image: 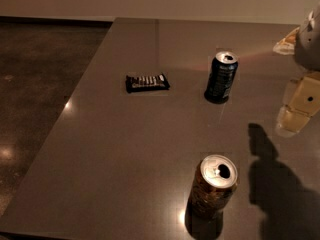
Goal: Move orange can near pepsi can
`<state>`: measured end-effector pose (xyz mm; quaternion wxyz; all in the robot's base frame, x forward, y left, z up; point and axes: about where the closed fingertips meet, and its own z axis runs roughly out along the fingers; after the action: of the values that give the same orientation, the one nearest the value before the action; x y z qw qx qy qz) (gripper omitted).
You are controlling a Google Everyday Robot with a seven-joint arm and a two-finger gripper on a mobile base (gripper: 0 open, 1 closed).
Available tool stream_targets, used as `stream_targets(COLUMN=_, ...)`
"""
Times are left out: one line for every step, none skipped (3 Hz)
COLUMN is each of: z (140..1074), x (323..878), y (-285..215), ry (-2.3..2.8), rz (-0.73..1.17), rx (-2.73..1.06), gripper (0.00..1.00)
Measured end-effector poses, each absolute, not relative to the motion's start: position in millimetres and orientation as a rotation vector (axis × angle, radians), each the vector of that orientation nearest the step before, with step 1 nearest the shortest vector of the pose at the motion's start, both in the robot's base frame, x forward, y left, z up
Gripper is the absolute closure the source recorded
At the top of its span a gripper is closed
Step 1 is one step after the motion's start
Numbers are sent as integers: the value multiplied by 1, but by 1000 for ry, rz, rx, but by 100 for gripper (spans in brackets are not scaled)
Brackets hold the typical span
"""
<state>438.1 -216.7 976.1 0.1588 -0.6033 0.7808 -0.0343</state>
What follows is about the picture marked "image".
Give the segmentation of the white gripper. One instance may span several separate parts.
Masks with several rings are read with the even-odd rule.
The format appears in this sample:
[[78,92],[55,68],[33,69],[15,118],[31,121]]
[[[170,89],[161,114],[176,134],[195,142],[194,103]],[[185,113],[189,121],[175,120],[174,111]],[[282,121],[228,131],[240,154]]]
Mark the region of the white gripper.
[[[320,71],[320,5],[275,44],[273,51],[294,55],[295,61],[307,70]],[[291,79],[285,89],[279,110],[276,132],[282,137],[298,134],[320,110],[320,73],[312,72],[300,79]]]

